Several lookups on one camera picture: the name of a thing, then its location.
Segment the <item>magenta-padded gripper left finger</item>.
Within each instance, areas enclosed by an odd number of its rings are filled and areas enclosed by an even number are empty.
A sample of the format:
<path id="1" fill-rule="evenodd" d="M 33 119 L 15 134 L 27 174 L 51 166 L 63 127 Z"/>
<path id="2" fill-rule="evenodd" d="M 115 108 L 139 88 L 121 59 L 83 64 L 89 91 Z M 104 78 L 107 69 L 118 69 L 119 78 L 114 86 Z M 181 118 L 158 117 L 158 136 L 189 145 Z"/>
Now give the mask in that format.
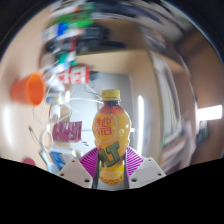
<path id="1" fill-rule="evenodd" d="M 83 188 L 96 189 L 99 179 L 99 158 L 94 148 L 79 159 L 69 161 L 58 176 Z"/>

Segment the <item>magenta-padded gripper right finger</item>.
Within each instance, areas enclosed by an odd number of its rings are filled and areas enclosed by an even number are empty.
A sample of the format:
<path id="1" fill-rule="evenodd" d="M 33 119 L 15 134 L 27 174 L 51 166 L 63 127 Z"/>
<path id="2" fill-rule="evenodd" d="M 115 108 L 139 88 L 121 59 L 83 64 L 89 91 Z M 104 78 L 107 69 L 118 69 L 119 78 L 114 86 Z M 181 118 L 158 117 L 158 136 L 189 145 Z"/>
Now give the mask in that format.
<path id="1" fill-rule="evenodd" d="M 166 174 L 152 158 L 139 155 L 128 147 L 125 155 L 125 188 L 135 189 L 146 186 L 165 177 Z"/>

